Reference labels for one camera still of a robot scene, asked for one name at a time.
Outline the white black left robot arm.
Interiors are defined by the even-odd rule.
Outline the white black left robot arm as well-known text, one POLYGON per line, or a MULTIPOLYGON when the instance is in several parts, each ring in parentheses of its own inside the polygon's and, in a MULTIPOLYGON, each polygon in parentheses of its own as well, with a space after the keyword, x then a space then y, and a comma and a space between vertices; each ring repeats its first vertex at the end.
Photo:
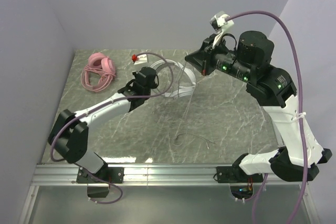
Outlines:
POLYGON ((95 128, 110 119, 127 114, 141 106, 158 86, 157 73, 153 68, 143 67, 134 72, 134 79, 112 97, 77 112, 63 110, 48 137, 48 143, 61 155, 61 160, 77 164, 101 180, 110 176, 107 163, 94 151, 88 149, 88 138, 95 128))

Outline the white headphones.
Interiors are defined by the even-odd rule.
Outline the white headphones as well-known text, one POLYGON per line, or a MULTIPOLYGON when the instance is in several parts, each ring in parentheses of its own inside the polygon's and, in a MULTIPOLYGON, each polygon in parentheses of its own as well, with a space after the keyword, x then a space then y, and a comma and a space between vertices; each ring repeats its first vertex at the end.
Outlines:
POLYGON ((196 87, 196 76, 193 70, 188 68, 186 64, 182 64, 180 62, 169 59, 167 60, 167 62, 159 60, 151 64, 151 68, 155 69, 157 73, 168 67, 171 67, 172 70, 175 70, 174 82, 171 88, 167 92, 162 94, 162 97, 177 99, 181 97, 191 96, 194 93, 196 87), (190 81, 190 84, 188 86, 182 85, 182 79, 184 77, 188 77, 190 81))

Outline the pink headphones with cable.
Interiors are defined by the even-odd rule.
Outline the pink headphones with cable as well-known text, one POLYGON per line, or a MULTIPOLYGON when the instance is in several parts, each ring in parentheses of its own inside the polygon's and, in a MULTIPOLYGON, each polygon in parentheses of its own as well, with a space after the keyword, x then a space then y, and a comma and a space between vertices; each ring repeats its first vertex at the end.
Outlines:
POLYGON ((82 86, 91 92, 100 92, 106 89, 116 77, 116 67, 111 58, 101 52, 93 53, 81 73, 82 86), (97 74, 100 79, 97 84, 90 83, 90 74, 97 74))

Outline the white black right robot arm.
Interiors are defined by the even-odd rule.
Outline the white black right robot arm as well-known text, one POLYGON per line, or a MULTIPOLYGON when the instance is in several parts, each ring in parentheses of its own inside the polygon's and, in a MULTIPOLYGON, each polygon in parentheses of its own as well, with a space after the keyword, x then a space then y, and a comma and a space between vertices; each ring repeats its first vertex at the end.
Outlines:
POLYGON ((271 173, 286 182, 312 181, 318 165, 328 162, 332 152, 314 137, 304 114, 299 112, 297 89, 290 74, 271 65, 274 43, 259 31, 246 31, 235 48, 210 35, 201 48, 185 57, 203 76, 218 70, 246 84, 247 92, 270 116, 283 140, 283 147, 262 154, 241 155, 228 169, 218 168, 220 183, 261 182, 271 173))

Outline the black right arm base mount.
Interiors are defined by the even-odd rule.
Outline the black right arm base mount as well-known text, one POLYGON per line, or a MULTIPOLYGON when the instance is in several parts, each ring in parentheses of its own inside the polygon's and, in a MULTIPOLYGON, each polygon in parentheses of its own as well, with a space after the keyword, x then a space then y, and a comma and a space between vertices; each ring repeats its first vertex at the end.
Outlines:
POLYGON ((246 202, 254 197, 254 183, 262 183, 262 174, 246 175, 239 167, 217 166, 213 180, 219 184, 229 184, 230 193, 236 201, 246 202))

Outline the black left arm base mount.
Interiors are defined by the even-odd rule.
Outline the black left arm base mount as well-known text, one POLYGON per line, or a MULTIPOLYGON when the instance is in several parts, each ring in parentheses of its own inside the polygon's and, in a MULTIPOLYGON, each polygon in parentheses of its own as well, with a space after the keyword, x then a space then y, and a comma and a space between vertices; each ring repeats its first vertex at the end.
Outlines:
POLYGON ((77 172, 76 183, 87 185, 87 196, 91 199, 104 199, 112 189, 120 192, 120 199, 123 191, 120 185, 123 183, 124 168, 111 167, 104 165, 102 170, 93 174, 83 167, 79 167, 77 172))

